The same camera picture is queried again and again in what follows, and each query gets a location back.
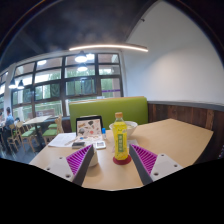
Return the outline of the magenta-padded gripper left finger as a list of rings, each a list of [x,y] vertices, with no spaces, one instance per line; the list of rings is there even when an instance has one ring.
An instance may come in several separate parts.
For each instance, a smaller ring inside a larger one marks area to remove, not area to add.
[[[81,186],[93,156],[94,147],[93,145],[88,145],[67,157],[55,159],[45,170]]]

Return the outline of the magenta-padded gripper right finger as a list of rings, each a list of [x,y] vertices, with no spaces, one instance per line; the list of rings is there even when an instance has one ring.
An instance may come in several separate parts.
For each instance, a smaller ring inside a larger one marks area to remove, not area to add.
[[[182,169],[181,165],[166,154],[155,154],[134,144],[129,145],[129,154],[143,185],[148,185]]]

